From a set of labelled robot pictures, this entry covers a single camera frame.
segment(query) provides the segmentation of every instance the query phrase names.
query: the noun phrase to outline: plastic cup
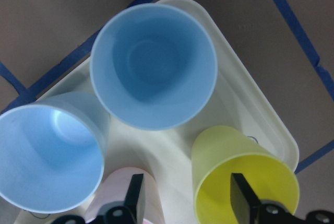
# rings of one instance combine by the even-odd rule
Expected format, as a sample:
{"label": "plastic cup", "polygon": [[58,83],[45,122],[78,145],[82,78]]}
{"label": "plastic cup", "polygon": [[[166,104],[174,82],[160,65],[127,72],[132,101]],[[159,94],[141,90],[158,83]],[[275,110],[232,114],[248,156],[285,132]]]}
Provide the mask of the plastic cup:
{"label": "plastic cup", "polygon": [[144,174],[145,185],[143,224],[164,224],[159,192],[154,178],[148,172],[132,167],[118,169],[105,179],[85,213],[86,223],[95,219],[103,205],[124,201],[132,175],[142,173]]}
{"label": "plastic cup", "polygon": [[88,93],[69,92],[0,116],[0,196],[35,213],[70,210],[104,170],[110,116]]}
{"label": "plastic cup", "polygon": [[90,62],[94,90],[128,125],[160,130],[193,118],[217,79],[214,46],[184,11],[142,4],[112,18],[97,36]]}
{"label": "plastic cup", "polygon": [[282,203],[294,213],[299,185],[290,168],[228,126],[203,131],[192,148],[194,208],[199,223],[237,224],[230,201],[231,173],[242,173],[259,199]]}

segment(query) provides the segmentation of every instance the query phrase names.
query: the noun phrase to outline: light blue cup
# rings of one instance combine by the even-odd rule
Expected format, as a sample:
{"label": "light blue cup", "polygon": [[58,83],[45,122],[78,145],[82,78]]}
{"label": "light blue cup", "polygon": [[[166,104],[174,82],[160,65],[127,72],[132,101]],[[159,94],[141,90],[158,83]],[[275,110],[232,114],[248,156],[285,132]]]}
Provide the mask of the light blue cup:
{"label": "light blue cup", "polygon": [[100,184],[110,116],[99,100],[69,92],[0,116],[0,196],[36,213],[58,213]]}
{"label": "light blue cup", "polygon": [[128,8],[97,36],[90,74],[104,107],[142,129],[179,126],[209,100],[217,79],[214,46],[201,24],[162,4]]}

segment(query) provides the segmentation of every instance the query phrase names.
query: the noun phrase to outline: pink cup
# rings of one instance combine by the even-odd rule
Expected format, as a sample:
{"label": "pink cup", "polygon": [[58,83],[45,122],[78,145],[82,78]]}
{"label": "pink cup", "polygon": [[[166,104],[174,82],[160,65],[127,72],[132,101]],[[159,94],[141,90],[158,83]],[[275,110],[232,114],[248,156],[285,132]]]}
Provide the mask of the pink cup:
{"label": "pink cup", "polygon": [[111,202],[124,201],[132,175],[144,174],[145,211],[143,224],[164,224],[163,211],[156,181],[146,171],[139,168],[121,168],[110,174],[101,184],[96,196],[85,212],[84,219],[91,222],[100,208]]}

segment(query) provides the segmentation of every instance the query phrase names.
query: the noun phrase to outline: white tray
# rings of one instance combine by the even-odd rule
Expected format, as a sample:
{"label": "white tray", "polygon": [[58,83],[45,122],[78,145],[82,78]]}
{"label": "white tray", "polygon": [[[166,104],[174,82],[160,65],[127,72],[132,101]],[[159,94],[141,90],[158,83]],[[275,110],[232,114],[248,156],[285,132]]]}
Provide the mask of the white tray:
{"label": "white tray", "polygon": [[[192,224],[197,221],[193,211],[190,151],[201,131],[214,125],[235,127],[245,135],[254,137],[292,170],[297,166],[299,150],[205,9],[193,0],[161,0],[158,3],[188,12],[209,32],[218,55],[216,89],[205,108],[178,128],[143,131],[112,118],[104,177],[126,166],[147,170],[157,181],[166,224]],[[73,90],[94,93],[89,77],[89,59],[41,98]],[[88,203],[80,210],[74,209],[74,212],[81,213],[87,206]]]}

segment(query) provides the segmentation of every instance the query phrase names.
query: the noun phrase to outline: gray floor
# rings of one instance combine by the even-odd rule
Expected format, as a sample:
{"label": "gray floor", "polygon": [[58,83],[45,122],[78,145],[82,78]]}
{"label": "gray floor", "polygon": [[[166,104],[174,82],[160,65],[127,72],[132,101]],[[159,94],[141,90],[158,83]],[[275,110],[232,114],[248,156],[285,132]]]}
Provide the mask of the gray floor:
{"label": "gray floor", "polygon": [[[132,1],[0,0],[0,60],[29,88]],[[334,140],[333,99],[273,0],[195,1],[215,20],[297,141],[300,161]],[[287,1],[334,77],[334,3]],[[0,93],[1,111],[18,96],[3,77]],[[333,161],[330,151],[297,174],[297,216],[319,208],[334,211]]]}

